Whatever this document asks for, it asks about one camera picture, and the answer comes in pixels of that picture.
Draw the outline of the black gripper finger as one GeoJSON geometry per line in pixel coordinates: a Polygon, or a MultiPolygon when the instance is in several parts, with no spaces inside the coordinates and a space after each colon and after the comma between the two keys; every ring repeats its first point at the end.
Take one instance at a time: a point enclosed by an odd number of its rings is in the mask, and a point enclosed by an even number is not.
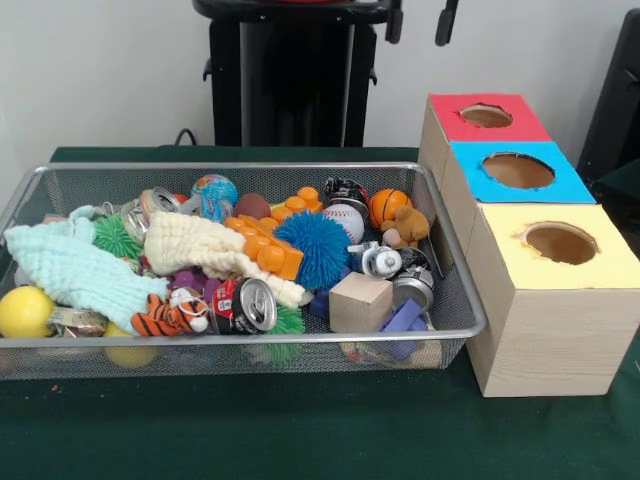
{"type": "Polygon", "coordinates": [[[458,5],[459,0],[447,0],[445,2],[445,7],[439,15],[435,34],[435,44],[437,46],[446,46],[450,43],[458,5]]]}
{"type": "Polygon", "coordinates": [[[386,22],[385,40],[391,44],[398,44],[403,25],[402,0],[390,0],[386,22]]]}

